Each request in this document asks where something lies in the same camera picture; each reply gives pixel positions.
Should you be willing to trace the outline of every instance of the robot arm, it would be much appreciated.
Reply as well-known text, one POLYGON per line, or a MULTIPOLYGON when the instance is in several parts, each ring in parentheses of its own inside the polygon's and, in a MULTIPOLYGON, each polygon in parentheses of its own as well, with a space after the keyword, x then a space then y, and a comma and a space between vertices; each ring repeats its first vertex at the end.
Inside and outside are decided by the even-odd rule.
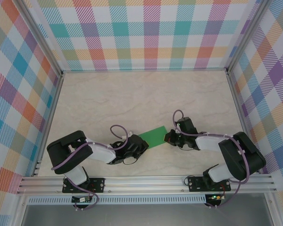
MULTIPOLYGON (((207 188, 225 179, 236 178, 242 181, 246 178, 247 171, 244 160, 232 140, 226 137, 207 136, 208 133, 206 132, 198 133, 189 117, 181 118, 175 123, 177 129, 172 129, 165 136, 167 143, 181 148, 183 145, 188 145, 195 150, 218 151, 222 153, 225 159, 225 164, 213 166, 203 172, 203 181, 207 188), (195 134, 195 136, 186 136, 182 132, 195 134)), ((249 165, 250 174, 266 165, 265 158, 244 132, 238 132, 232 138, 242 148, 249 165)))
POLYGON ((47 151, 56 174, 64 174, 74 184, 82 185, 89 179, 83 167, 79 165, 85 159, 95 159, 114 165, 129 157, 138 159, 148 147, 149 145, 135 134, 128 137, 126 144, 125 141, 116 141, 113 144, 102 145, 88 139, 78 130, 49 144, 47 151), (80 150, 67 160, 73 154, 69 146, 74 149, 80 147, 80 150))

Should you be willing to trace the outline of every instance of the beige table surface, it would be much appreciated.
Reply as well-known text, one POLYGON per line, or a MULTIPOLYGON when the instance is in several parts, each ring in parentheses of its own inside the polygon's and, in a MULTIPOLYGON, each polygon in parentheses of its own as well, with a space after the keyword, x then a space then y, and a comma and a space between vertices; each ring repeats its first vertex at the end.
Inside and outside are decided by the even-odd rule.
MULTIPOLYGON (((135 134, 160 126, 169 131, 176 109, 182 109, 198 131, 241 131, 223 71, 73 73, 65 76, 47 144, 79 129, 92 140, 114 143, 117 138, 109 131, 113 124, 135 134)), ((116 132, 123 135, 121 129, 116 132)), ((223 162, 218 152, 182 151, 165 143, 130 166, 91 159, 81 165, 90 176, 152 176, 202 174, 223 162)), ((39 176, 55 176, 51 167, 45 150, 39 176)))

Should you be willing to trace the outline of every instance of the marble surface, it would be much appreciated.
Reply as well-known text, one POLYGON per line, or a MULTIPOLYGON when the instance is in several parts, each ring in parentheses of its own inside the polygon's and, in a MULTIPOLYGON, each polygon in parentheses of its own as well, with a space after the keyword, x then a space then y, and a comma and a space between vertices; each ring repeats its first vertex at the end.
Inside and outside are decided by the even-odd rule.
MULTIPOLYGON (((113 124, 135 134, 160 126, 169 131, 176 109, 182 109, 198 131, 241 131, 223 71, 74 73, 65 76, 47 144, 79 129, 92 140, 113 143, 117 141, 109 131, 113 124)), ((182 151, 163 144, 147 150, 130 166, 91 159, 81 165, 93 176, 149 176, 202 174, 223 162, 218 152, 182 151)), ((39 176, 55 176, 51 167, 45 151, 39 176)))

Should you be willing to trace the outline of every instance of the plaid backdrop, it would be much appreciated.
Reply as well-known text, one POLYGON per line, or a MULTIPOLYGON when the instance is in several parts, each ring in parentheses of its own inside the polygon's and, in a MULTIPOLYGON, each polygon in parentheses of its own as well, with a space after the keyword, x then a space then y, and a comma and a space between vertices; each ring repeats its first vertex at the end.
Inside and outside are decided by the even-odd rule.
POLYGON ((25 1, 61 67, 72 71, 224 68, 248 26, 240 21, 256 11, 247 8, 260 2, 25 1))
POLYGON ((0 226, 31 170, 57 81, 12 0, 0 0, 0 226))
POLYGON ((283 0, 274 0, 266 12, 233 80, 252 139, 266 158, 283 206, 283 0))

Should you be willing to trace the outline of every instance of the purple cable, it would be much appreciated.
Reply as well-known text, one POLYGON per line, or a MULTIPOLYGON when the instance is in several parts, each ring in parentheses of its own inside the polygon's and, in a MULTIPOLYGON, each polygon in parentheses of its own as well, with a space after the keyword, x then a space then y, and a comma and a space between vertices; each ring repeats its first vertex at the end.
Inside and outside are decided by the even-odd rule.
POLYGON ((240 145, 238 144, 238 142, 237 142, 234 138, 232 138, 231 136, 228 136, 228 135, 213 134, 213 133, 207 133, 207 134, 188 134, 188 133, 182 132, 182 131, 177 127, 176 122, 175 122, 175 115, 176 115, 177 112, 180 112, 180 113, 181 113, 181 115, 182 115, 181 118, 184 117, 184 114, 183 114, 182 110, 179 110, 179 109, 176 110, 176 111, 173 113, 173 124, 174 124, 175 128, 176 128, 181 134, 186 135, 186 136, 190 136, 190 137, 207 137, 207 136, 210 136, 210 137, 225 137, 225 138, 228 138, 228 139, 230 139, 231 141, 233 141, 234 144, 235 144, 235 145, 237 146, 237 148, 239 149, 239 151, 240 151, 240 153, 241 153, 241 156, 242 156, 242 158, 243 158, 244 164, 245 164, 246 178, 245 178, 244 181, 233 181, 233 180, 229 180, 229 181, 231 181, 232 183, 238 183, 238 187, 237 187, 235 193, 232 195, 232 197, 231 197, 228 201, 222 203, 222 204, 219 205, 219 206, 224 206, 224 205, 226 205, 227 203, 231 202, 231 200, 233 199, 233 197, 238 193, 238 191, 239 191, 239 189, 240 189, 240 186, 243 185, 243 184, 246 184, 246 183, 248 182, 249 178, 250 178, 249 164, 248 164, 248 162, 247 162, 247 159, 246 159, 246 157, 245 157, 245 154, 244 154, 242 148, 240 147, 240 145))
POLYGON ((125 133, 126 133, 126 140, 125 140, 125 142, 124 142, 124 144, 123 144, 122 146, 117 147, 117 148, 112 148, 112 147, 108 147, 107 145, 104 145, 104 144, 101 144, 101 143, 97 143, 97 142, 86 142, 86 143, 82 144, 81 146, 79 146, 74 152, 72 152, 72 153, 71 153, 64 161, 62 161, 59 165, 57 165, 57 166, 55 166, 55 167, 52 167, 51 170, 56 170, 56 169, 60 168, 61 166, 65 165, 66 162, 68 162, 78 151, 80 151, 80 150, 81 150, 83 147, 85 147, 86 145, 91 145, 91 144, 93 144, 93 145, 99 145, 99 146, 102 146, 102 147, 105 147, 105 148, 107 148, 107 149, 109 149, 109 150, 114 150, 114 151, 117 151, 117 150, 122 149, 123 147, 125 147, 125 145, 128 143, 128 132, 127 132, 127 130, 126 130, 123 126, 121 126, 121 125, 113 125, 113 126, 110 127, 110 131, 112 132, 112 134, 113 134, 114 136, 116 136, 117 138, 120 138, 120 139, 121 139, 121 137, 117 136, 117 135, 112 131, 112 128, 113 128, 113 127, 120 127, 120 128, 122 128, 122 129, 125 131, 125 133))
POLYGON ((78 185, 76 185, 74 182, 72 182, 69 178, 67 178, 67 179, 68 179, 68 181, 72 184, 73 187, 76 187, 77 189, 80 189, 80 190, 83 191, 83 192, 87 192, 87 193, 89 193, 89 194, 92 194, 93 196, 96 197, 95 203, 94 203, 94 204, 91 204, 91 205, 89 205, 89 206, 87 206, 87 207, 84 208, 84 209, 81 209, 82 211, 83 211, 83 210, 88 210, 88 209, 94 207, 94 206, 99 202, 100 198, 99 198, 99 196, 98 196, 97 194, 95 194, 94 192, 88 191, 88 190, 86 190, 86 189, 83 189, 83 188, 79 187, 78 185))

